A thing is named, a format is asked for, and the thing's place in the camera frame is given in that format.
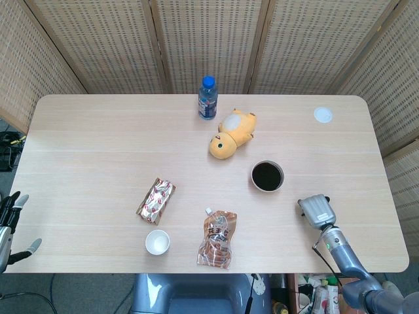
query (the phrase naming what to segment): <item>black coffee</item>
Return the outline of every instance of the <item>black coffee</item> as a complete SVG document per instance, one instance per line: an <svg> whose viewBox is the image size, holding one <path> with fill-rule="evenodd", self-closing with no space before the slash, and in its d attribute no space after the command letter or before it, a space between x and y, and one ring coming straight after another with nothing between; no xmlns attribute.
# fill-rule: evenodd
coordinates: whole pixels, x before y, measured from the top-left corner
<svg viewBox="0 0 419 314"><path fill-rule="evenodd" d="M281 171L276 166L267 162L257 165L253 169L251 176L253 182L265 191L274 191L281 185Z"/></svg>

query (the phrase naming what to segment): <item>wooden tabletop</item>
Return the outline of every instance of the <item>wooden tabletop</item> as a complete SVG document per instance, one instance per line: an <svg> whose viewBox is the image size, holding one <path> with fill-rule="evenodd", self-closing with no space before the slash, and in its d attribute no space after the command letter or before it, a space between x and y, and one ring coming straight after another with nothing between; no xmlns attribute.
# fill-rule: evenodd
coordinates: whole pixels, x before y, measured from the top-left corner
<svg viewBox="0 0 419 314"><path fill-rule="evenodd" d="M319 123L317 107L333 120ZM228 160L208 144L233 108L257 115L255 138ZM258 191L250 171L282 166L279 192ZM158 226L136 215L154 180L177 186ZM409 263L367 104L356 96L220 95L211 121L196 95L54 95L42 98L12 191L29 194L12 249L43 239L8 272L323 272L311 250L319 236L297 200L330 196L337 224L367 270ZM237 213L230 270L198 266L205 208ZM145 237L165 230L162 256ZM321 251L337 270L325 247Z"/></svg>

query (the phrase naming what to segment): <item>blue bottle cap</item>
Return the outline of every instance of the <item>blue bottle cap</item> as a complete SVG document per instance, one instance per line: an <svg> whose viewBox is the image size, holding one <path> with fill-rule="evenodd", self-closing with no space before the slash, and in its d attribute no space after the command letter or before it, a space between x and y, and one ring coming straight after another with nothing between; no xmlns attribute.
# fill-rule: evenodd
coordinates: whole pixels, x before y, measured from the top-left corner
<svg viewBox="0 0 419 314"><path fill-rule="evenodd" d="M205 88L213 88L215 85L215 78L211 76L206 76L202 79L202 86Z"/></svg>

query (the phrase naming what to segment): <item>yellow stuffed animal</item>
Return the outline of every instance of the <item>yellow stuffed animal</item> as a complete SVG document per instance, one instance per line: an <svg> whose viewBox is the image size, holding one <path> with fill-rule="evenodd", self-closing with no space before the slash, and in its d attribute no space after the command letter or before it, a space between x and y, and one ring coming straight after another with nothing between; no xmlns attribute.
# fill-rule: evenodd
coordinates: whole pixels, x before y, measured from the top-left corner
<svg viewBox="0 0 419 314"><path fill-rule="evenodd" d="M209 152L218 159L232 156L236 149L250 141L255 131L256 116L234 109L218 126L218 134L209 144Z"/></svg>

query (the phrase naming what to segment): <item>water bottle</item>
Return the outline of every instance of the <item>water bottle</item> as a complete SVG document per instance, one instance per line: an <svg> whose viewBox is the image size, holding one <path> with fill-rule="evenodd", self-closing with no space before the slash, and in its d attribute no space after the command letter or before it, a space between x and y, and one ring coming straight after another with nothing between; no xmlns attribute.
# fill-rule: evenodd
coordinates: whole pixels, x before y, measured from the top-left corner
<svg viewBox="0 0 419 314"><path fill-rule="evenodd" d="M202 79L202 85L198 94L198 113L206 119L211 120L217 113L218 90L215 85L215 78L206 76Z"/></svg>

